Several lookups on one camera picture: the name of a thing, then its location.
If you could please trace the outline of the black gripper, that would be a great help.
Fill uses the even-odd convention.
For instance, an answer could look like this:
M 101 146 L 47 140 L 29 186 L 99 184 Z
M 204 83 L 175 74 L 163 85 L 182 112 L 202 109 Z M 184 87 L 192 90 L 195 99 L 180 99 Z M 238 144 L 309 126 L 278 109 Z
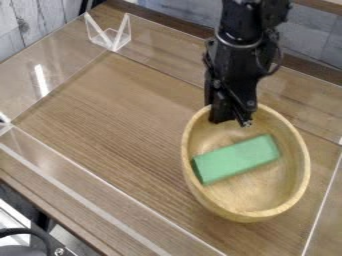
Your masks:
M 215 31 L 215 36 L 206 41 L 203 54 L 204 105 L 211 106 L 210 122 L 236 121 L 242 127 L 252 124 L 252 114 L 258 110 L 256 86 L 279 70 L 282 58 L 275 29 L 267 29 L 251 41 Z

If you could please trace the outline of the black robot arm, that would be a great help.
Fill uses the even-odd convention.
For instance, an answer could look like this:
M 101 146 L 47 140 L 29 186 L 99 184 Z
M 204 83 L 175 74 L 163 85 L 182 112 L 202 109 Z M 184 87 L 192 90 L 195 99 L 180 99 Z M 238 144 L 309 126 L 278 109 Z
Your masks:
M 256 86 L 281 67 L 277 27 L 287 21 L 290 0 L 222 0 L 215 35 L 206 41 L 204 104 L 208 120 L 251 124 Z

